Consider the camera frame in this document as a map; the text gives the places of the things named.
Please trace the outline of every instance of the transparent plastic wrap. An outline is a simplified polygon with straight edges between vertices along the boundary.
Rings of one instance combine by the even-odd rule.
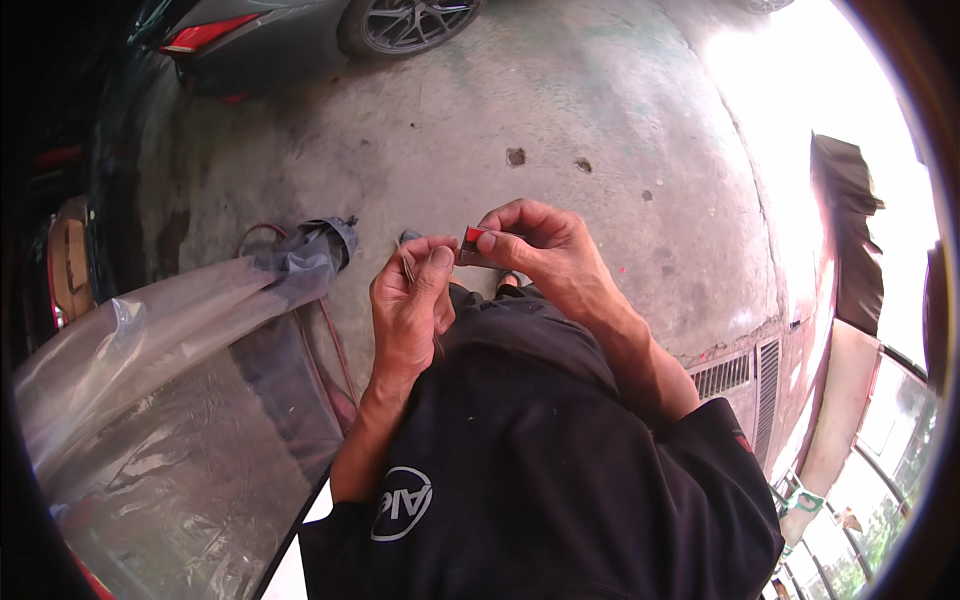
[[[291,312],[355,247],[339,219],[303,224],[114,299],[15,374],[51,512],[114,596],[254,596],[356,414]]]
[[[14,374],[37,481],[174,377],[259,325],[326,293],[356,234],[340,219],[300,225],[276,252],[236,258],[115,298],[70,325]]]

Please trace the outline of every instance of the fingernail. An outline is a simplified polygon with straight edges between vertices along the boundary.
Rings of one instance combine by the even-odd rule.
[[[484,231],[477,238],[477,250],[480,252],[492,252],[493,244],[496,243],[496,236],[489,231]]]
[[[446,246],[433,249],[430,253],[430,264],[447,269],[453,266],[453,250]]]

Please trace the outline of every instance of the t-shirt sleeve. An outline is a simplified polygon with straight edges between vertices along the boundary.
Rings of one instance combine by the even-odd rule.
[[[300,526],[300,559],[307,598],[349,598],[357,591],[357,535],[370,526],[371,507],[338,502],[326,518]]]
[[[783,549],[777,510],[725,398],[657,431],[654,441],[678,517],[703,553],[705,581],[757,597]]]

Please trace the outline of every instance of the black t-shirt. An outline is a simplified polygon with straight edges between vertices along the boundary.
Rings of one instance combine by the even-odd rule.
[[[484,344],[427,370],[376,505],[300,529],[310,598],[759,596],[783,548],[728,402],[656,435],[556,365]]]

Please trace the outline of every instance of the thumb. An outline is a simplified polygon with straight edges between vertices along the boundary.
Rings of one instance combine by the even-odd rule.
[[[417,280],[410,290],[410,305],[415,310],[425,307],[432,312],[437,297],[446,287],[451,271],[453,250],[447,246],[433,249],[417,272]]]
[[[540,270],[544,251],[502,231],[484,231],[477,238],[477,250],[498,265],[526,275]]]

